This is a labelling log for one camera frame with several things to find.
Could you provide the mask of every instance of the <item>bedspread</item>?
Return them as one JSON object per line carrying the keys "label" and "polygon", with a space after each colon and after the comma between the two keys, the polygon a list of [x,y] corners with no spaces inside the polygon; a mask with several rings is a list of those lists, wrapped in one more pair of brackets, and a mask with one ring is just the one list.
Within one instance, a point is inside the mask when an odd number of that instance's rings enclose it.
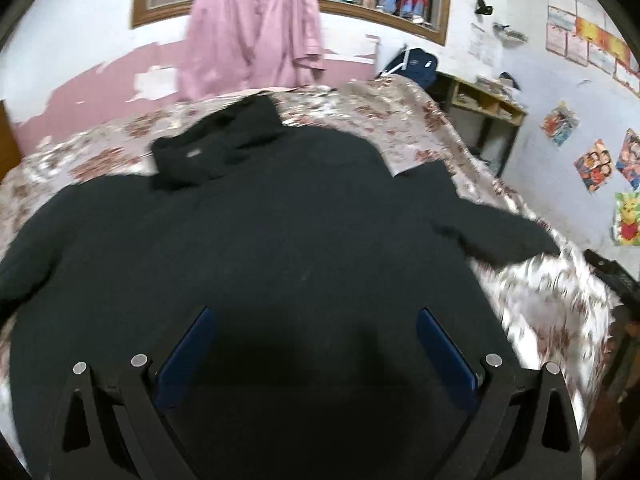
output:
{"label": "bedspread", "polygon": [[[239,99],[216,97],[166,106],[134,120],[114,120],[61,144],[41,145],[0,186],[0,258],[24,222],[68,184],[103,174],[152,174],[151,141],[182,133]],[[473,158],[438,105],[413,82],[388,76],[331,91],[310,86],[273,92],[285,124],[328,126],[375,144],[393,174],[443,160],[460,196],[534,219],[548,229],[559,257],[537,256],[492,269],[469,264],[522,365],[557,362],[566,378],[580,435],[603,377],[612,295],[580,249],[538,218],[523,199]],[[24,462],[12,421],[9,353],[15,317],[0,332],[0,430]]]}

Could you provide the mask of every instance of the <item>wall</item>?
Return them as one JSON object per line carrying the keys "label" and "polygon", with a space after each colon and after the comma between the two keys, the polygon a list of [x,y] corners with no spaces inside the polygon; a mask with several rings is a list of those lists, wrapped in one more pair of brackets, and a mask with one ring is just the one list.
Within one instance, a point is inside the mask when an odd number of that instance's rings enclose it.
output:
{"label": "wall", "polygon": [[[596,0],[579,0],[602,10]],[[509,23],[529,36],[529,43],[503,54],[504,69],[522,88],[529,116],[520,130],[504,173],[508,184],[583,248],[600,250],[638,276],[640,251],[616,248],[610,239],[614,193],[631,191],[618,171],[594,194],[587,192],[574,161],[602,139],[617,159],[628,128],[640,131],[640,99],[610,75],[579,66],[546,51],[547,0],[508,0]],[[564,100],[580,127],[558,148],[540,129],[543,118]]]}
{"label": "wall", "polygon": [[[495,17],[500,18],[506,0],[487,2],[495,7]],[[143,113],[171,99],[172,87],[167,79],[172,73],[158,72],[154,67],[171,66],[175,60],[172,56],[180,55],[179,47],[169,45],[184,38],[188,17],[131,30],[131,3],[132,0],[36,0],[25,14],[0,53],[0,89],[23,153],[32,152],[46,135],[62,140],[113,114]],[[324,14],[321,19],[323,28],[380,37],[377,70],[406,43],[439,56],[443,72],[475,78],[478,73],[493,75],[494,69],[468,53],[470,24],[482,21],[474,9],[475,0],[451,1],[445,47],[354,18]],[[492,18],[484,25],[490,26]],[[499,66],[501,54],[498,48],[495,66]],[[140,79],[136,74],[147,71],[152,73],[145,80],[161,80],[164,92],[140,96],[135,88]],[[82,96],[91,85],[91,98],[84,99]],[[116,100],[128,104],[118,110],[105,104]],[[47,105],[54,109],[43,115]]]}

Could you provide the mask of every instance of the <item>wooden headboard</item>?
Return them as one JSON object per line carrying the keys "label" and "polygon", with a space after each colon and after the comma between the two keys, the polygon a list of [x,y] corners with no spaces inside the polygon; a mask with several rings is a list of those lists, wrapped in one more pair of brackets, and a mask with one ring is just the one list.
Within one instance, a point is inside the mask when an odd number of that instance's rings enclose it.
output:
{"label": "wooden headboard", "polygon": [[22,160],[20,149],[15,143],[11,131],[11,123],[4,109],[4,101],[0,101],[0,180],[15,168]]}

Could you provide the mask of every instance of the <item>blue gripper pad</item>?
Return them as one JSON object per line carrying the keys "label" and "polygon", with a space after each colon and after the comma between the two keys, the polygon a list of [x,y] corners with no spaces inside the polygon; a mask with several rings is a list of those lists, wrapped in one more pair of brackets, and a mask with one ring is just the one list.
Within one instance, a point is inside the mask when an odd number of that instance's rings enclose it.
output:
{"label": "blue gripper pad", "polygon": [[205,308],[158,372],[154,405],[164,411],[178,405],[213,342],[213,312]]}
{"label": "blue gripper pad", "polygon": [[453,404],[473,413],[478,406],[478,380],[438,321],[426,309],[418,313],[418,339],[444,383]]}

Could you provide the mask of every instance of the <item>wooden window frame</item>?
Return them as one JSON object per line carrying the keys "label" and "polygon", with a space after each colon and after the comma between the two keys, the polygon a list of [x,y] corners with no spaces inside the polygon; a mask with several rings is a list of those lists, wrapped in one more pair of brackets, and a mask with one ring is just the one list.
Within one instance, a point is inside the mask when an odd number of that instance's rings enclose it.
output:
{"label": "wooden window frame", "polygon": [[[131,28],[141,27],[147,23],[160,22],[176,16],[186,16],[191,12],[192,0],[183,2],[175,2],[163,6],[147,8],[148,0],[133,0],[131,12]],[[414,36],[420,36],[433,43],[444,45],[447,39],[447,28],[449,27],[449,7],[451,0],[441,0],[439,23],[437,30],[431,30],[424,25],[417,25],[398,16],[380,12],[379,10],[368,9],[355,4],[347,4],[345,2],[336,2],[335,0],[318,0],[320,12],[329,14],[338,14],[340,16],[349,16],[366,20],[368,22],[379,23],[387,27],[393,27],[403,30]]]}

